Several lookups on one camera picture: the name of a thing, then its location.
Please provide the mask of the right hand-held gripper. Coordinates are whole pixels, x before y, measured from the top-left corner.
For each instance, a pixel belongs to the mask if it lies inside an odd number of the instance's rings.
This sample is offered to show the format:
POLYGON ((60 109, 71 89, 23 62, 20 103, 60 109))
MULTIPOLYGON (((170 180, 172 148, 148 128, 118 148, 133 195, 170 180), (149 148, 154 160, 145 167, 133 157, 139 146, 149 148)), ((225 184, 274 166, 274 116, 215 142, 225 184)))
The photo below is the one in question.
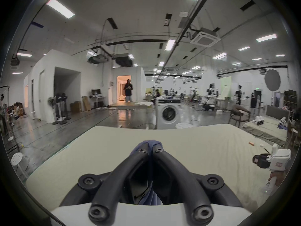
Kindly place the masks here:
MULTIPOLYGON (((262 153, 255 155, 252 158, 252 162, 256 164, 259 168, 268 169, 273 171, 286 171, 287 165, 291 160, 291 150, 283 149, 278 146, 278 144, 273 144, 270 153, 262 153)), ((272 195, 278 187, 275 185, 276 177, 272 178, 271 181, 266 181, 262 188, 262 193, 266 195, 272 195)))

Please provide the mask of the person's right hand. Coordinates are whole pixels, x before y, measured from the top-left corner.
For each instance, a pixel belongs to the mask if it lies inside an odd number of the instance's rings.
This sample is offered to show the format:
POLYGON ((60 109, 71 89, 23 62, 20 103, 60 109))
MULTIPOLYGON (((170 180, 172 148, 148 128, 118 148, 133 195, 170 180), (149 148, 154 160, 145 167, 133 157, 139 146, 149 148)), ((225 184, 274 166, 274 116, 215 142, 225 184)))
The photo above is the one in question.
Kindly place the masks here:
POLYGON ((283 180, 285 179, 286 175, 287 175, 286 171, 273 171, 270 173, 270 177, 268 181, 271 181, 272 178, 276 177, 275 185, 279 187, 283 182, 283 180))

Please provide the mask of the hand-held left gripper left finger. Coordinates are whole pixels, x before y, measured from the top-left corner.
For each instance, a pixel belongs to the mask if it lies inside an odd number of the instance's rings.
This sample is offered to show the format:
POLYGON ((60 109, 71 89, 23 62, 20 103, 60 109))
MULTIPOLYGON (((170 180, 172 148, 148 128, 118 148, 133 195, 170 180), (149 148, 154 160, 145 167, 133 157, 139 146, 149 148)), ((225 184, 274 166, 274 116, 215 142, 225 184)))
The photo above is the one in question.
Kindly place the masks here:
POLYGON ((117 205, 124 199, 134 204, 130 178, 149 161, 150 142, 140 143, 113 171, 81 175, 66 194, 60 207, 91 203, 88 218, 93 224, 113 224, 117 205))

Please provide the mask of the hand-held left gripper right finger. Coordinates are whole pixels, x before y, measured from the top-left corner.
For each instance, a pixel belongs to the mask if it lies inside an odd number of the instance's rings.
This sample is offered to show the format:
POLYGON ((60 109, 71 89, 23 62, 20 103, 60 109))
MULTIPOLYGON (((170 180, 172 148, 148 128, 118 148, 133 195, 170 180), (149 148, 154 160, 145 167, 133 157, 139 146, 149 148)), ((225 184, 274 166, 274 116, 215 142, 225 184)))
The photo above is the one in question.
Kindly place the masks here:
POLYGON ((243 205, 217 174, 191 173, 152 142, 152 189, 165 205, 183 204, 188 224, 240 224, 243 205))

